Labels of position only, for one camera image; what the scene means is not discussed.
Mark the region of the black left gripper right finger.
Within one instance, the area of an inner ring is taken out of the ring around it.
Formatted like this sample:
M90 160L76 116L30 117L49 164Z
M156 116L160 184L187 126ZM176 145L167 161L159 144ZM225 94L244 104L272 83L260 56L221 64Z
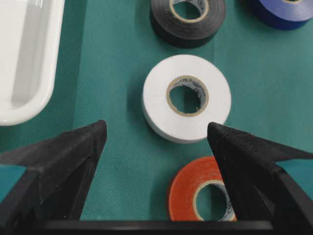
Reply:
M215 122L208 124L207 140L244 229L312 234L313 199L286 170L295 166L311 183L312 153Z

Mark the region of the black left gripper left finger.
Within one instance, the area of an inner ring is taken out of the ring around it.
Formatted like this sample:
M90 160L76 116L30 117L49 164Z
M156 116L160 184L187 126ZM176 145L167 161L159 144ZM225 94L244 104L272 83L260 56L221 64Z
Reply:
M78 220L107 140L99 120L0 155L0 232L39 221Z

